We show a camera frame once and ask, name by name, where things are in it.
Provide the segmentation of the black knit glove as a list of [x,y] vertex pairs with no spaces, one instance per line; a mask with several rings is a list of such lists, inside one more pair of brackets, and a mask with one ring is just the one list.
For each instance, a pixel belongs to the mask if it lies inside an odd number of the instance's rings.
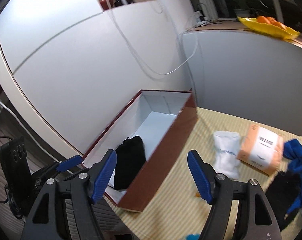
[[117,163],[114,174],[114,189],[126,190],[146,162],[144,144],[140,136],[127,138],[116,150]]

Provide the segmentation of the orange white tissue pack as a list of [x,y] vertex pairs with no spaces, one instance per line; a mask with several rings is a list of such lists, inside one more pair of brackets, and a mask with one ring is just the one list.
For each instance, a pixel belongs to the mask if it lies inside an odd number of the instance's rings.
[[251,124],[236,158],[270,176],[279,167],[283,150],[282,136],[260,125]]

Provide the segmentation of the white paper pouch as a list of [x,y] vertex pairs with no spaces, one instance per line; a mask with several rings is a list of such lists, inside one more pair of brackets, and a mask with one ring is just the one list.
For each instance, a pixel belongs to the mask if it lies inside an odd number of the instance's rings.
[[239,179],[237,155],[240,150],[241,136],[237,132],[215,131],[213,133],[216,158],[213,168],[233,180]]

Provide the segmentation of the teal collapsible funnel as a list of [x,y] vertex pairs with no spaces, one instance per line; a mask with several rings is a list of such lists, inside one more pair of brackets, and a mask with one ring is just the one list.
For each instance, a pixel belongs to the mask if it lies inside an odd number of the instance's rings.
[[198,240],[199,237],[200,237],[199,234],[190,234],[190,235],[187,235],[185,239],[186,240]]

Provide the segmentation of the striped yellow tablecloth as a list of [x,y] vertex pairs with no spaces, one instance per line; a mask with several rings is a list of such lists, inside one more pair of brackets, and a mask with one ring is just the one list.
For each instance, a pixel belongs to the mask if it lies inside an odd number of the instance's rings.
[[198,120],[181,154],[150,203],[141,213],[113,207],[139,239],[302,239],[302,228],[291,223],[279,230],[275,210],[265,190],[274,182],[263,168],[239,165],[232,180],[213,168],[214,132],[238,132],[248,142],[249,132],[267,131],[281,142],[293,135],[235,116],[198,108]]

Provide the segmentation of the dark red storage box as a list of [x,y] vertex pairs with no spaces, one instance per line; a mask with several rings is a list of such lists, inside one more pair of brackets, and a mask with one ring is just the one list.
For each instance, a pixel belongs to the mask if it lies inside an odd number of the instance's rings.
[[142,212],[178,159],[195,123],[190,91],[141,90],[88,148],[83,165],[92,167],[107,150],[117,166],[105,190],[116,207]]

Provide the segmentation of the yellow leaf fruit plate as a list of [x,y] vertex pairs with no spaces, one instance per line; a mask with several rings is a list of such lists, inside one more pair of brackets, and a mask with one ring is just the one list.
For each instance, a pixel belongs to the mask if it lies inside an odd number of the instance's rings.
[[286,27],[283,29],[279,26],[274,24],[268,23],[260,23],[257,21],[256,18],[249,18],[249,17],[238,17],[240,23],[246,26],[248,29],[256,31],[258,33],[266,34],[272,37],[281,38],[284,40],[294,40],[296,39],[301,33],[295,31],[290,27]]

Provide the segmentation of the white power strip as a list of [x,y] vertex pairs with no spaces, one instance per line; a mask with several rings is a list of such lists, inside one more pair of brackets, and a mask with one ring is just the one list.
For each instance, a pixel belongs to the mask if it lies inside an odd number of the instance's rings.
[[195,17],[195,27],[201,27],[209,23],[208,20],[205,20],[205,16],[203,16],[200,11],[195,11],[194,17]]

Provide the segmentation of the right orange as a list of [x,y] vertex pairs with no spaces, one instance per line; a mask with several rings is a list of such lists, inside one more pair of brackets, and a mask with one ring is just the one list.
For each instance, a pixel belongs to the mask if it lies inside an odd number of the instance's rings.
[[275,25],[275,26],[277,26],[277,27],[279,27],[283,30],[286,30],[286,26],[284,24],[282,24],[281,22],[279,22],[279,21],[272,21],[271,24]]

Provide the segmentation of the orange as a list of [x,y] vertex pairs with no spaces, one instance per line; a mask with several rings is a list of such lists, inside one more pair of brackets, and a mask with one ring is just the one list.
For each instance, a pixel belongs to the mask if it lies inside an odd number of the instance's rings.
[[279,22],[279,21],[272,21],[271,24],[275,25],[275,26],[277,26],[277,27],[279,27],[283,30],[286,30],[286,26],[284,24],[282,24],[281,22]]
[[265,23],[265,24],[273,24],[276,20],[272,17],[265,17],[265,16],[258,16],[257,17],[258,23]]

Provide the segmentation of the left orange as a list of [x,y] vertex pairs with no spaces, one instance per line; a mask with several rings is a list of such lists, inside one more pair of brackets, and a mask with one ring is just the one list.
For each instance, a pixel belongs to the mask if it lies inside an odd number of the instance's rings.
[[265,24],[273,24],[276,20],[272,17],[265,17],[265,16],[258,16],[257,17],[258,23],[265,23]]

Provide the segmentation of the grey plant pot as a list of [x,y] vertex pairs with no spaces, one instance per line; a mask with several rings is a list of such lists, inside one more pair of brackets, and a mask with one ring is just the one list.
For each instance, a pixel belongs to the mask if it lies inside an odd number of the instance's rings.
[[250,17],[250,11],[245,9],[234,9],[235,15],[237,17],[246,18]]

